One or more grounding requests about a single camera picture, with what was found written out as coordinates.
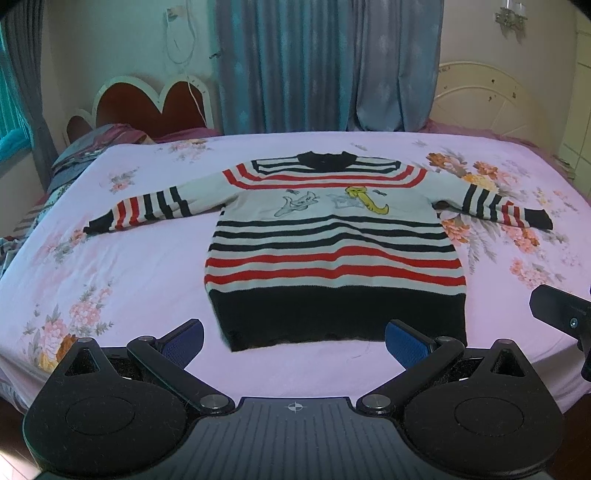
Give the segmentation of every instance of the black neckline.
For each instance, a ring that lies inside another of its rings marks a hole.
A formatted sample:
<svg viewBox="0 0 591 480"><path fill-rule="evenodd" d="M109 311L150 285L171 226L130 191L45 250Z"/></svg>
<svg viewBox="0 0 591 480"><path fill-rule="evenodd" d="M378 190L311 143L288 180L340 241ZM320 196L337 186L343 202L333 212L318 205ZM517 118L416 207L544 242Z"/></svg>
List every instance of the black neckline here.
<svg viewBox="0 0 591 480"><path fill-rule="evenodd" d="M344 171L357 161L357 155L349 152L314 153L312 151L300 153L297 156L300 164L321 172Z"/></svg>

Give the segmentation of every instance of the red stripe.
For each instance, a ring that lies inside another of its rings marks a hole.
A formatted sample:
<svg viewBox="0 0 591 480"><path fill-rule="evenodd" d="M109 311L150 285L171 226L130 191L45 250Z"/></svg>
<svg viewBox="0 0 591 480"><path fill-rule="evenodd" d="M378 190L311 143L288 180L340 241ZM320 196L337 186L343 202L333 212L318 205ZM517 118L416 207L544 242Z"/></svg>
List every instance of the red stripe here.
<svg viewBox="0 0 591 480"><path fill-rule="evenodd" d="M334 280L343 275L358 275L360 277L393 277L405 278L407 280L422 281L424 283L433 283L445 287L458 287L466 285L464 276L457 278L440 277L436 275L427 275L416 273L397 267L370 266L370 265L341 265L334 270L327 268L294 268L274 271L250 270L236 272L230 275L205 275L205 283L215 283L225 285L235 281L247 280L271 280L273 278L300 278L300 277L320 277Z"/></svg>
<svg viewBox="0 0 591 480"><path fill-rule="evenodd" d="M513 205L510 200L501 207L501 213L503 214L503 223L506 225L512 225L511 218L509 217L509 206Z"/></svg>
<svg viewBox="0 0 591 480"><path fill-rule="evenodd" d="M455 269L460 268L462 264L458 258L453 260L425 260L418 258L404 258L398 257L397 255L390 255L384 251L378 250L377 248L370 247L343 247L339 248L333 253L322 253L322 254L304 254L304 255L256 255L254 257L245 258L208 258L205 262L206 267L218 267L218 268L231 268L239 267L248 263L285 263L285 262L334 262L341 257L355 257L358 255L366 255L369 257L381 257L388 260L394 260L396 262L410 265L411 267L418 268L448 268Z"/></svg>
<svg viewBox="0 0 591 480"><path fill-rule="evenodd" d="M421 183L423 181L423 178L425 178L425 175L427 174L427 170L425 170L424 168L421 168L418 172L418 175L415 177L415 179L410 182L407 183L404 187L405 188L412 188L416 185L418 185L419 183Z"/></svg>
<svg viewBox="0 0 591 480"><path fill-rule="evenodd" d="M519 228L525 228L523 222L519 219L519 207L513 207L515 221L517 222L517 226Z"/></svg>
<svg viewBox="0 0 591 480"><path fill-rule="evenodd" d="M115 228L117 230L121 230L123 228L123 220L125 220L125 203L119 202L117 204L117 211L119 212L119 216L117 217L117 224Z"/></svg>
<svg viewBox="0 0 591 480"><path fill-rule="evenodd" d="M409 182L409 183L386 183L386 182L378 182L378 183L371 183L371 182L364 182L364 187L382 187L384 189L407 189L410 187L414 187L418 184L423 178L425 178L427 171L420 169L419 174L417 177ZM347 188L351 186L350 182L347 183L284 183L284 184L268 184L268 183L261 183L259 185L249 185L244 183L240 180L237 180L231 170L224 170L224 176L228 180L228 182L236 187L245 190L277 190L277 189L308 189L308 188L331 188L331 187L340 187L340 188Z"/></svg>
<svg viewBox="0 0 591 480"><path fill-rule="evenodd" d="M384 180L384 181L396 181L402 180L408 177L414 170L414 167L408 165L406 169L396 175L395 177L385 177L385 176L367 176L367 175L326 175L321 177L313 177L313 176L295 176L295 175L285 175L285 174L278 174L278 175L269 175L266 177L258 177L252 175L244 166L244 164L238 165L238 172L244 178L251 180L251 181L266 181L266 180L279 180L279 181L307 181L307 180Z"/></svg>
<svg viewBox="0 0 591 480"><path fill-rule="evenodd" d="M138 217L139 217L139 205L138 205L138 198L131 197L129 199L131 204L131 218L129 219L130 225L139 225Z"/></svg>

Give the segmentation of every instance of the gray curtain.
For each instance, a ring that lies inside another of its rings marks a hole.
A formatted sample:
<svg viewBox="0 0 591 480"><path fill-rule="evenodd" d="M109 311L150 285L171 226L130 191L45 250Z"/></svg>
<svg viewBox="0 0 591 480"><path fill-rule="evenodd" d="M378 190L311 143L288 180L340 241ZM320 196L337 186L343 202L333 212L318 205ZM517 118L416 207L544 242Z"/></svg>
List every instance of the gray curtain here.
<svg viewBox="0 0 591 480"><path fill-rule="evenodd" d="M226 135L345 130L349 0L215 2Z"/></svg>
<svg viewBox="0 0 591 480"><path fill-rule="evenodd" d="M419 130L437 83L443 0L350 1L355 74L348 130Z"/></svg>
<svg viewBox="0 0 591 480"><path fill-rule="evenodd" d="M39 179L46 189L57 151L43 118L41 102L41 29L44 0L21 0L2 19L4 54L0 67L7 74L20 105L33 146Z"/></svg>

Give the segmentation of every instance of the floor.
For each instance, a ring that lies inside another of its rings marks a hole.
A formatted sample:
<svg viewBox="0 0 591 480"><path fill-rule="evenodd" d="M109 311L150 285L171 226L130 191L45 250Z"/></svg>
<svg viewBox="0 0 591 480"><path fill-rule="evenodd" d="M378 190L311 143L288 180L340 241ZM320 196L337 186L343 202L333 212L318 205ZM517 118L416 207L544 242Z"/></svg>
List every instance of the floor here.
<svg viewBox="0 0 591 480"><path fill-rule="evenodd" d="M591 394L565 415L566 434L550 468L555 480L591 478ZM0 480L33 480L39 473L21 435L22 415L0 398Z"/></svg>
<svg viewBox="0 0 591 480"><path fill-rule="evenodd" d="M21 434L22 415L0 398L0 480L33 480L39 473Z"/></svg>

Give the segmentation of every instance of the striped sweater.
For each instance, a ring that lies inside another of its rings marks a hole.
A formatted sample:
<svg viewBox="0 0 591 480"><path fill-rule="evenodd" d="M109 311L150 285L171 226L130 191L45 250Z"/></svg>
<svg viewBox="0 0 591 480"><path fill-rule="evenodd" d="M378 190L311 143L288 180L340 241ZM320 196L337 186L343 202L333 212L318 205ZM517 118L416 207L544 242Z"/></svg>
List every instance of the striped sweater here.
<svg viewBox="0 0 591 480"><path fill-rule="evenodd" d="M397 318L466 343L466 279L433 204L522 228L529 210L448 173L350 153L254 160L119 202L87 233L223 205L205 286L233 351L283 342L383 340Z"/></svg>

